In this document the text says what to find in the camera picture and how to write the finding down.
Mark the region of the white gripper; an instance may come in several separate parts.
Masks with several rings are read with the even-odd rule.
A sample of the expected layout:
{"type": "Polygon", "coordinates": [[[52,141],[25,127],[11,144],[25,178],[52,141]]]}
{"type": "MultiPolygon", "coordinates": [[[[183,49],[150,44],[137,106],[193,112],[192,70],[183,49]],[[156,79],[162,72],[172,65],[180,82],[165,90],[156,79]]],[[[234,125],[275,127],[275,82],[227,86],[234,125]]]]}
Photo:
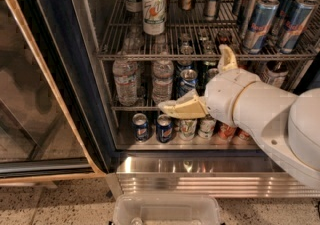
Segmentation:
{"type": "Polygon", "coordinates": [[[222,72],[206,85],[205,94],[199,96],[195,89],[177,100],[163,101],[158,108],[176,119],[198,119],[210,114],[216,120],[235,126],[233,109],[240,94],[260,78],[251,72],[237,68],[233,50],[225,44],[219,46],[221,53],[218,71],[222,72]]]}

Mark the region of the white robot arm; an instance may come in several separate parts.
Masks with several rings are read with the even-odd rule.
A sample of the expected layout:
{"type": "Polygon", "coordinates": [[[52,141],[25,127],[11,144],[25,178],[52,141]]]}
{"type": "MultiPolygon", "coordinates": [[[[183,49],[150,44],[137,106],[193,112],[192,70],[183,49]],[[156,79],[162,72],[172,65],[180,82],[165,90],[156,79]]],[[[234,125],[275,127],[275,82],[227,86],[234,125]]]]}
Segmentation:
{"type": "Polygon", "coordinates": [[[302,184],[320,188],[320,91],[296,95],[237,65],[233,50],[219,46],[218,75],[200,96],[192,90],[159,109],[177,119],[207,115],[247,132],[278,166],[302,184]]]}

